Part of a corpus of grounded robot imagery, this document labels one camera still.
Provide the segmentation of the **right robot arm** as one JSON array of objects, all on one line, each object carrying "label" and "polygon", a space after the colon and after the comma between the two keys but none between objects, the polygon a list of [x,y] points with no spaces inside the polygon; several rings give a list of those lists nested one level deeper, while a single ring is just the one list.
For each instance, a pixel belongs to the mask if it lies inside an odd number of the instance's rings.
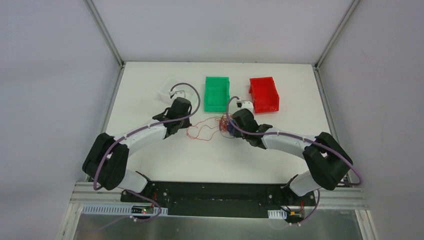
[{"label": "right robot arm", "polygon": [[352,159],[327,132],[311,139],[283,132],[269,124],[258,124],[253,113],[245,108],[233,114],[232,122],[236,137],[251,146],[305,160],[308,170],[292,177],[282,189],[284,200],[290,205],[298,204],[309,192],[321,188],[334,190],[353,166]]}]

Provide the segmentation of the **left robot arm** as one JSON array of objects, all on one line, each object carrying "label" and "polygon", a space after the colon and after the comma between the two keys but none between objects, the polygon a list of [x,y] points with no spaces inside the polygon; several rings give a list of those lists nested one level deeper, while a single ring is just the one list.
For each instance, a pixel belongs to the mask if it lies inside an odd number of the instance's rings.
[{"label": "left robot arm", "polygon": [[191,111],[192,104],[188,99],[176,97],[170,107],[152,117],[146,126],[118,136],[105,132],[99,134],[82,165],[82,171],[96,180],[97,187],[108,191],[116,188],[129,190],[140,202],[149,201],[153,189],[147,185],[148,178],[129,170],[128,159],[149,144],[190,127]]}]

